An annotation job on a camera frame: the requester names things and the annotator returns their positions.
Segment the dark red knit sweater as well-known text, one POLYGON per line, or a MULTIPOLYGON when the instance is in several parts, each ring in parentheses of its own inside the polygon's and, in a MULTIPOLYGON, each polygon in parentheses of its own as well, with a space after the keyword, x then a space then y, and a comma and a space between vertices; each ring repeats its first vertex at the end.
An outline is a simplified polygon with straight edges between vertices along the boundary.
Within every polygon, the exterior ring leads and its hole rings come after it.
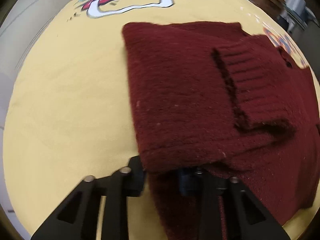
POLYGON ((319 110, 312 72, 239 23, 122 30, 138 152, 168 239, 195 239, 195 197, 176 194, 183 168, 236 176, 285 224, 313 205, 319 110))

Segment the yellow dino print bedspread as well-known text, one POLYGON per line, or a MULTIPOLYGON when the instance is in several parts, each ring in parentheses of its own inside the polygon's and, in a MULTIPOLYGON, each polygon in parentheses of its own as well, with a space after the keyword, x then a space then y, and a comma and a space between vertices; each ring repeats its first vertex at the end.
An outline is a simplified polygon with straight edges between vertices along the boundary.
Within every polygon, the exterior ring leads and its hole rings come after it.
MULTIPOLYGON (((5 120, 5 182, 29 233, 84 176, 108 176, 139 155, 122 34, 133 22, 239 23, 311 69, 285 30, 249 0, 71 0, 29 51, 5 120)), ((319 110, 319 84, 311 72, 319 110)), ((142 196, 130 198, 128 206, 130 239, 168 239, 148 173, 142 196)), ((318 210, 319 183, 313 205, 281 225, 298 239, 318 210)))

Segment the white wardrobe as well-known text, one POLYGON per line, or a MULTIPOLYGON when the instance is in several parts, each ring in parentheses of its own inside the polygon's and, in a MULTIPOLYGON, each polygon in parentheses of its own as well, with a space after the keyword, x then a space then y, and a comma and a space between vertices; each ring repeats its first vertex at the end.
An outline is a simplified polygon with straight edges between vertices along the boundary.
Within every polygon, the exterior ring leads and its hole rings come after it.
POLYGON ((31 46, 71 0, 17 0, 1 26, 1 130, 14 82, 31 46))

